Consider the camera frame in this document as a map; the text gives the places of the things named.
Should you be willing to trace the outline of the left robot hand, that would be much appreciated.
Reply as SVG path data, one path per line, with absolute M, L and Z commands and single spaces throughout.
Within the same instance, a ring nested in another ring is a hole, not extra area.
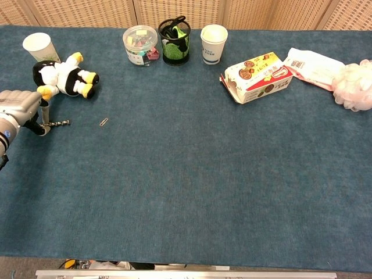
M 14 138 L 21 127 L 26 127 L 39 136 L 51 130 L 37 123 L 38 109 L 41 109 L 42 123 L 49 122 L 49 103 L 39 92 L 4 90 L 1 92 L 1 132 L 10 131 L 8 138 Z

